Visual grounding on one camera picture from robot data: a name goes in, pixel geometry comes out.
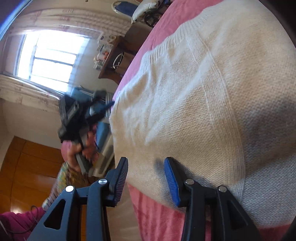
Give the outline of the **operator left hand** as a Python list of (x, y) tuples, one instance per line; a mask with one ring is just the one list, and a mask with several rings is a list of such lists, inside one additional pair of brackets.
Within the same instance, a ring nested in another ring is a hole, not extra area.
[(80, 144), (73, 144), (68, 150), (68, 164), (73, 170), (77, 172), (81, 171), (76, 159), (76, 154), (79, 154), (80, 152), (82, 152), (82, 155), (92, 164), (98, 159), (95, 145), (96, 129), (97, 126), (93, 126), (91, 130), (87, 133), (87, 139), (84, 144), (84, 149), (81, 148)]

